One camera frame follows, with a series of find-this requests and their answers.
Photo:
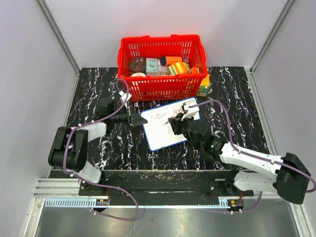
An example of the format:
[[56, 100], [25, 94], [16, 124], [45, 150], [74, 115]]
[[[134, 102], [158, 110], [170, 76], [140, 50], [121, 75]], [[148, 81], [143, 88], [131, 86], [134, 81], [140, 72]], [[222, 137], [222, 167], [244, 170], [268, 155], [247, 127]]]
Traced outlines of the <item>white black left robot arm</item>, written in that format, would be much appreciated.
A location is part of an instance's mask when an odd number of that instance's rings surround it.
[[130, 105], [121, 109], [115, 101], [102, 99], [97, 106], [94, 122], [75, 127], [59, 127], [48, 156], [50, 166], [64, 169], [69, 174], [75, 174], [83, 180], [91, 182], [90, 190], [96, 195], [106, 192], [107, 183], [101, 180], [102, 172], [95, 168], [87, 159], [88, 143], [108, 135], [116, 123], [126, 123], [131, 126], [143, 125], [148, 121], [142, 118]]

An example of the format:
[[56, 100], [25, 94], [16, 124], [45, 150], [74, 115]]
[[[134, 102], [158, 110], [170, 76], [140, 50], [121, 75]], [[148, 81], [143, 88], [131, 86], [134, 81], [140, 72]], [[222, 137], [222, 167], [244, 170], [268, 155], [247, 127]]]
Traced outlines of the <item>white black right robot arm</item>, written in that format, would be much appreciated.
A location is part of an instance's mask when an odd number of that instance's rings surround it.
[[238, 171], [225, 182], [224, 188], [229, 195], [258, 190], [278, 194], [293, 204], [303, 203], [311, 174], [296, 155], [286, 153], [282, 157], [240, 149], [235, 144], [213, 136], [211, 130], [198, 119], [182, 119], [178, 115], [169, 118], [168, 123], [173, 133], [183, 135], [205, 160], [249, 170], [248, 173]]

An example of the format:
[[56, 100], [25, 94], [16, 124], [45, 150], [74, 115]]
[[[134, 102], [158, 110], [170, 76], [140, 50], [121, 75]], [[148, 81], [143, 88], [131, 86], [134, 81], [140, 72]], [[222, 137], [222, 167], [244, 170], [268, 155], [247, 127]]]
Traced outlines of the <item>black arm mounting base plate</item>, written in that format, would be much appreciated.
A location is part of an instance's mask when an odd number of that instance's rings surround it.
[[102, 172], [101, 182], [111, 186], [109, 191], [103, 187], [83, 183], [80, 185], [79, 195], [128, 197], [116, 189], [120, 187], [132, 194], [136, 201], [140, 198], [159, 197], [184, 200], [185, 203], [192, 200], [193, 203], [197, 203], [208, 198], [253, 197], [252, 190], [240, 191], [228, 183], [233, 175], [234, 172], [230, 170], [107, 170]]

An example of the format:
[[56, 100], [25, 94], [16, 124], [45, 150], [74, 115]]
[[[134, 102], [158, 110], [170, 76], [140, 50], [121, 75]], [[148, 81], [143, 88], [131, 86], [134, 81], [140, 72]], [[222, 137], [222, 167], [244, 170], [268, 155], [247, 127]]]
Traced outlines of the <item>blue framed whiteboard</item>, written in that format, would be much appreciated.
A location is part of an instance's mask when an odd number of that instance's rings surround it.
[[195, 100], [196, 103], [198, 103], [197, 98], [190, 97], [151, 108], [140, 113], [140, 116], [148, 121], [147, 124], [143, 125], [143, 129], [148, 142], [148, 147], [152, 152], [187, 140], [182, 134], [174, 135], [169, 123], [167, 125], [163, 124], [167, 122], [169, 118], [175, 117], [179, 113], [183, 113], [182, 105], [191, 100]]

